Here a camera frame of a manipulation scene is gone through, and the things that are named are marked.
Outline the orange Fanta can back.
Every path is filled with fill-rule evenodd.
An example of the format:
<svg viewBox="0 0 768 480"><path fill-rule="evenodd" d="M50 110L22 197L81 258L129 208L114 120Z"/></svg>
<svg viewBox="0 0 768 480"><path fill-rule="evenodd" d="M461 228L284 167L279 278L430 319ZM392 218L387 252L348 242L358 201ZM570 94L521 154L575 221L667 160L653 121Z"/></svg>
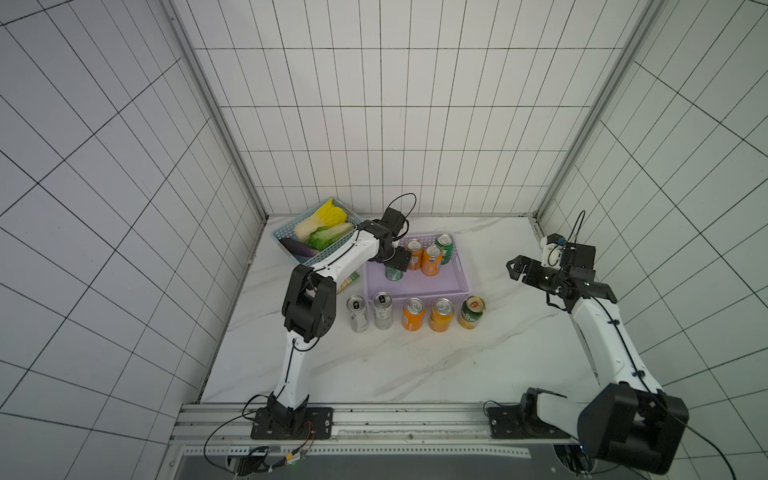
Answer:
<svg viewBox="0 0 768 480"><path fill-rule="evenodd" d="M422 252L421 270L426 276L436 276L440 271L442 249L436 244L427 246Z"/></svg>

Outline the orange fanta can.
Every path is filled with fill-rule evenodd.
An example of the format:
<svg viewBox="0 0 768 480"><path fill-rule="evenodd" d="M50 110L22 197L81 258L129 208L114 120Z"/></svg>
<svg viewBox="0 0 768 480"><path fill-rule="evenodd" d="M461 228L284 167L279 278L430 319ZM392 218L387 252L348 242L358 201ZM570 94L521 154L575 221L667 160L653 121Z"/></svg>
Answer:
<svg viewBox="0 0 768 480"><path fill-rule="evenodd" d="M442 249L436 244L427 246L422 252L421 270L426 276L436 276L440 271Z"/></svg>
<svg viewBox="0 0 768 480"><path fill-rule="evenodd" d="M402 325L407 331L418 331L423 324L425 306L421 299L410 298L403 307Z"/></svg>

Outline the tall silver can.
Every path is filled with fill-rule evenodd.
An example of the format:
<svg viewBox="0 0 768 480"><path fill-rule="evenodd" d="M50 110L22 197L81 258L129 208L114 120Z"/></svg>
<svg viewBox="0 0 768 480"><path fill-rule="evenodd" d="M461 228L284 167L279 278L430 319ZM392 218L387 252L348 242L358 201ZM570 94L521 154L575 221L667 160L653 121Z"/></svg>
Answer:
<svg viewBox="0 0 768 480"><path fill-rule="evenodd" d="M379 330L387 330L393 323L393 300L386 292L379 292L373 298L374 324Z"/></svg>

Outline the green Sprite can back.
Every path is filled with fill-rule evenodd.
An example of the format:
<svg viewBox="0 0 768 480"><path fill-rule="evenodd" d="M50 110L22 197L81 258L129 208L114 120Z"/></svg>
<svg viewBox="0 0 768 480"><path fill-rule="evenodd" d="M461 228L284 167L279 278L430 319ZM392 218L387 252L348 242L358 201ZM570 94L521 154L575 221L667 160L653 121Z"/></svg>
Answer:
<svg viewBox="0 0 768 480"><path fill-rule="evenodd" d="M446 265L452 259L454 239L451 234L443 233L435 239L435 245L441 250L441 264Z"/></svg>

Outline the green sprite can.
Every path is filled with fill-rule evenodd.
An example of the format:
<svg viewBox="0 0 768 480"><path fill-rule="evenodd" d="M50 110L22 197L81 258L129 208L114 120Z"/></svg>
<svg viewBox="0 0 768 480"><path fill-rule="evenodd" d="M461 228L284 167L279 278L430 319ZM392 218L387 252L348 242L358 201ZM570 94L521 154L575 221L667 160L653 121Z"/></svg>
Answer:
<svg viewBox="0 0 768 480"><path fill-rule="evenodd" d="M443 233L435 239L435 245L441 250L441 264L446 265L452 259L454 239L451 234Z"/></svg>
<svg viewBox="0 0 768 480"><path fill-rule="evenodd" d="M385 277L389 281L399 281L403 278L404 272L394 267L387 266L385 268Z"/></svg>

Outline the orange Fanta can front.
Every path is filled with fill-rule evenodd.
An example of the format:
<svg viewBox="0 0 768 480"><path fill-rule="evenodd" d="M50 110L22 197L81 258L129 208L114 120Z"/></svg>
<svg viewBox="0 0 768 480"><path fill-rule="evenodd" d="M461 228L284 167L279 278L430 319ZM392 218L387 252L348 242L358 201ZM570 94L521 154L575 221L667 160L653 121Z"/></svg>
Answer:
<svg viewBox="0 0 768 480"><path fill-rule="evenodd" d="M407 331L418 331L423 324L425 306L421 299L410 298L403 307L402 325Z"/></svg>

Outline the green gold-top can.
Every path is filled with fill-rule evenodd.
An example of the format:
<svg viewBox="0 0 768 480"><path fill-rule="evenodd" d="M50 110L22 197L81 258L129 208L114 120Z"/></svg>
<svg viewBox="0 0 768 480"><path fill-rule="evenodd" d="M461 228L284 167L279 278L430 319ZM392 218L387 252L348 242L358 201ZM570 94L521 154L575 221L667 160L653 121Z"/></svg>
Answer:
<svg viewBox="0 0 768 480"><path fill-rule="evenodd" d="M477 327L485 311L485 301L476 295L469 296L461 305L458 323L467 330Z"/></svg>

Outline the small silver can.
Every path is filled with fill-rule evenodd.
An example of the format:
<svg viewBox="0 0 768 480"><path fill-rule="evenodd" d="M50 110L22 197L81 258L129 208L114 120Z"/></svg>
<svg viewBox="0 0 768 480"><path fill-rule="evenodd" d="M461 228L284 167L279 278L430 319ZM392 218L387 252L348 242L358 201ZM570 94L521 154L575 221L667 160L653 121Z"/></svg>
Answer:
<svg viewBox="0 0 768 480"><path fill-rule="evenodd" d="M350 325L354 332L362 333L369 327L367 302L360 295L351 296L346 303Z"/></svg>

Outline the orange Schweppes can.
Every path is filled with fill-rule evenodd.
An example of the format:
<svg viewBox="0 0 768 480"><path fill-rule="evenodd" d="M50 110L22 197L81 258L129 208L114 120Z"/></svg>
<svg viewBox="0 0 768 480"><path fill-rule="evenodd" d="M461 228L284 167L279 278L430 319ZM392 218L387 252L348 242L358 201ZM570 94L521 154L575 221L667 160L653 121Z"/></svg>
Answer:
<svg viewBox="0 0 768 480"><path fill-rule="evenodd" d="M442 333L448 330L455 309L453 304L447 298L438 299L432 307L429 326L434 332Z"/></svg>

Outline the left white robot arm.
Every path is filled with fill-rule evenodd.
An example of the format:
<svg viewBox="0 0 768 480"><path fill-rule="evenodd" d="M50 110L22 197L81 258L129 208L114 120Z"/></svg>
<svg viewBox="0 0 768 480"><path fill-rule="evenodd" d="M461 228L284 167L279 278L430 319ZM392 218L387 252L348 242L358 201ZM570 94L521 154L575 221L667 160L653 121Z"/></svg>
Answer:
<svg viewBox="0 0 768 480"><path fill-rule="evenodd" d="M408 226L405 215L387 208L382 218L358 224L328 258L293 269L281 309L287 331L284 361L279 381L257 411L256 422L265 418L270 429L290 436L303 432L309 403L303 364L336 320L338 283L367 262L406 271L411 253L398 242Z"/></svg>

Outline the purple plastic basket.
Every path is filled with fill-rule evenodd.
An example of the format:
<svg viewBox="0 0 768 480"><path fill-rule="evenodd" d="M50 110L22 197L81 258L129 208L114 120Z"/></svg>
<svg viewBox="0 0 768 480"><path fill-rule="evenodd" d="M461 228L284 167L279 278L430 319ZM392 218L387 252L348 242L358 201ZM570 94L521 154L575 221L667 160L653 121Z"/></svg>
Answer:
<svg viewBox="0 0 768 480"><path fill-rule="evenodd" d="M461 304L472 290L466 268L462 265L458 233L445 231L452 237L453 251L447 264L442 264L435 276L427 276L421 270L407 270L400 280L386 277L385 266L368 262L362 267L364 297L372 303L380 293L387 293L395 311L402 310L411 298L420 299L427 307L440 298L447 298L454 305Z"/></svg>

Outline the blue plastic basket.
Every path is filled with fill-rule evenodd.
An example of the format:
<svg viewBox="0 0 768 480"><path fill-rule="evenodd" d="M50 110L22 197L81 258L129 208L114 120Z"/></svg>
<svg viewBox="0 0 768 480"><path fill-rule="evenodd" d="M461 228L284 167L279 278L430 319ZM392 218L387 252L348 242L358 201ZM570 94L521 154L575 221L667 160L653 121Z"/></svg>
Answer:
<svg viewBox="0 0 768 480"><path fill-rule="evenodd" d="M335 197L328 197L327 199L310 207L304 213L294 216L285 225L279 228L273 229L271 231L271 238L275 241L275 243L278 245L280 250L285 255L288 256L288 258L290 259L293 265L304 264L304 265L311 266L311 265L314 265L315 263L323 261L326 258L328 258L332 253L336 252L347 240L349 240L353 236L351 232L348 232L344 236L339 237L334 243L330 244L328 247L322 250L317 250L317 253L313 256L295 254L292 250L290 250L287 246L284 245L282 240L285 238L291 239L293 241L298 241L300 243L303 243L304 245L307 245L306 241L302 241L297 237L297 235L295 234L294 228L300 222L311 217L318 209L321 208L322 205L324 205L328 201L331 201L334 206L339 207L346 213L347 215L346 221L348 223L351 223L353 225L358 225L363 221L363 218L360 215L358 215L349 205L347 205L346 203L342 202L340 199L337 199Z"/></svg>

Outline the green soup mix packet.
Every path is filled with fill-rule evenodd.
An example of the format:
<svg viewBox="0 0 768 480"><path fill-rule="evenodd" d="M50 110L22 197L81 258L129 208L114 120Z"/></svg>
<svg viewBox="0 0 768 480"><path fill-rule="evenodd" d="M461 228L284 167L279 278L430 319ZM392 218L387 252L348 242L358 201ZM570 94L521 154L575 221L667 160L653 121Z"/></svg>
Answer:
<svg viewBox="0 0 768 480"><path fill-rule="evenodd" d="M352 272L345 280L343 280L337 287L337 292L340 293L356 282L360 278L360 274L357 271Z"/></svg>

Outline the green lettuce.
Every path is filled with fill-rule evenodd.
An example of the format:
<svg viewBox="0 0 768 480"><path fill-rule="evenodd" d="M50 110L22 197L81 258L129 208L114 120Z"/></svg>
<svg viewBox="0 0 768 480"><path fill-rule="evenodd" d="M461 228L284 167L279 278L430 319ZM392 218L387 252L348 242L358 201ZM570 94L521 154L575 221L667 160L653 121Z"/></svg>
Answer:
<svg viewBox="0 0 768 480"><path fill-rule="evenodd" d="M354 229L355 226L350 222L339 223L330 227L320 227L310 234L307 245L318 252L323 251Z"/></svg>

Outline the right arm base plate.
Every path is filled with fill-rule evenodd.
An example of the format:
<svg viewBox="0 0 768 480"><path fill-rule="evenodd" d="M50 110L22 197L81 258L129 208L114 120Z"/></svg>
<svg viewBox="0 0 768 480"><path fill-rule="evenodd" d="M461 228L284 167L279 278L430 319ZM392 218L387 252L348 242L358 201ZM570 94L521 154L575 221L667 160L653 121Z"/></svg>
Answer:
<svg viewBox="0 0 768 480"><path fill-rule="evenodd" d="M571 436L540 421L527 422L519 405L486 406L491 437L500 440L566 440Z"/></svg>

